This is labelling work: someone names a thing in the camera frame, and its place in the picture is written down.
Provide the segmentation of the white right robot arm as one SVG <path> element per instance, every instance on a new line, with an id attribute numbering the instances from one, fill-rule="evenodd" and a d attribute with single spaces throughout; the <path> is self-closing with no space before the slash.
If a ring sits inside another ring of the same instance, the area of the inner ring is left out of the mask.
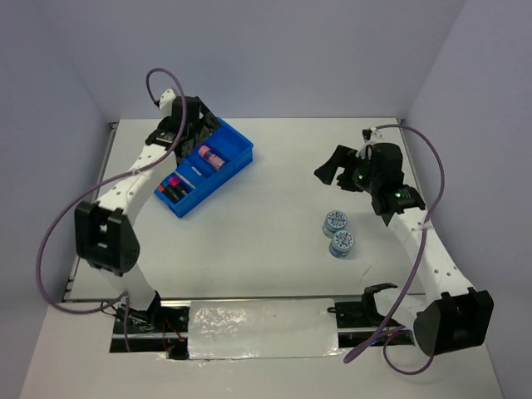
<path id="1" fill-rule="evenodd" d="M 365 289 L 362 318 L 380 325 L 389 315 L 411 330 L 427 356 L 478 347 L 485 341 L 494 309 L 486 290 L 477 290 L 458 269 L 437 232 L 426 220 L 426 205 L 419 192 L 407 185 L 398 145 L 380 143 L 355 150 L 338 145 L 314 174 L 325 185 L 366 192 L 375 214 L 395 234 L 416 264 L 423 300 L 403 298 L 396 310 L 400 288 L 391 283 Z"/>

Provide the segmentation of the blue paint jar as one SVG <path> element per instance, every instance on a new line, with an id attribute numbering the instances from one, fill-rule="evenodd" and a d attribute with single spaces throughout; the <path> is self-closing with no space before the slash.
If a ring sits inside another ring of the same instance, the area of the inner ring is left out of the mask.
<path id="1" fill-rule="evenodd" d="M 343 259 L 349 255 L 353 245 L 353 235 L 346 230 L 339 230 L 331 238 L 328 249 L 333 257 Z"/>
<path id="2" fill-rule="evenodd" d="M 340 210 L 332 210 L 327 213 L 323 222 L 323 233 L 332 238 L 337 231 L 344 230 L 347 226 L 347 216 Z"/>

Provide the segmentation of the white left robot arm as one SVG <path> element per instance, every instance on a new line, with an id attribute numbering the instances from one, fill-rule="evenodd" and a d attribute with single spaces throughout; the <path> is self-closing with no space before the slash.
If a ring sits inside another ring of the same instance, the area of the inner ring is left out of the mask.
<path id="1" fill-rule="evenodd" d="M 128 170 L 96 201 L 75 209 L 77 255 L 99 271 L 118 292 L 127 293 L 133 322 L 146 332 L 163 320 L 160 295 L 140 270 L 140 244 L 134 224 L 156 187 L 192 150 L 203 144 L 221 122 L 197 96 L 175 96 L 160 102 L 167 110 Z"/>

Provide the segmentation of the pink lidded small bottle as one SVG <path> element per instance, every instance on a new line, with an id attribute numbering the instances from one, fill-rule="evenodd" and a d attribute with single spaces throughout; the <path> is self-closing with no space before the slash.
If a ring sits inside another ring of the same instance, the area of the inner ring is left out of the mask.
<path id="1" fill-rule="evenodd" d="M 209 165 L 211 165 L 215 170 L 222 169 L 226 162 L 219 157 L 213 150 L 207 145 L 202 145 L 198 149 L 199 156 L 205 160 Z"/>

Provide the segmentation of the pink capped black highlighter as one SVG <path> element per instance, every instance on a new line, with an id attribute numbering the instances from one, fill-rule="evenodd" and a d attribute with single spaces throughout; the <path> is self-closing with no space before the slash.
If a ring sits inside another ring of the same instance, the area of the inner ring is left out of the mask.
<path id="1" fill-rule="evenodd" d="M 182 185 L 181 180 L 178 177 L 176 176 L 170 177 L 168 180 L 168 183 L 169 183 L 170 188 L 180 198 L 184 198 L 188 194 L 187 189 Z"/>

